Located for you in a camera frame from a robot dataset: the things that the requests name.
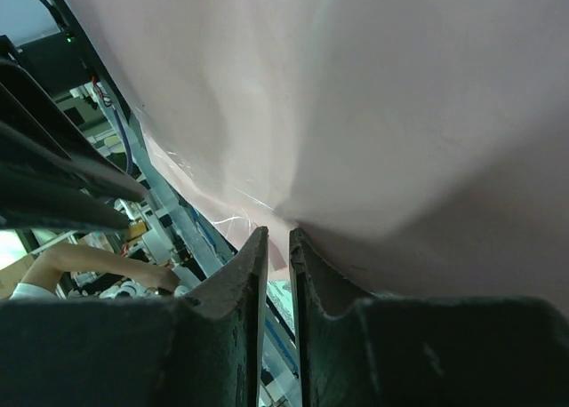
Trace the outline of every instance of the white fabric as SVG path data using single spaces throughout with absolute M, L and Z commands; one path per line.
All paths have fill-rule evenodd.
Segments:
M 10 299 L 25 299 L 25 298 L 43 298 L 43 299 L 57 299 L 55 293 L 45 289 L 44 287 L 38 287 L 32 284 L 19 283 L 12 293 Z

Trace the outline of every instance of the plastic sheet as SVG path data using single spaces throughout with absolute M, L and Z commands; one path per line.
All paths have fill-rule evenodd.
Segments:
M 68 0 L 156 168 L 236 247 L 569 313 L 566 0 Z

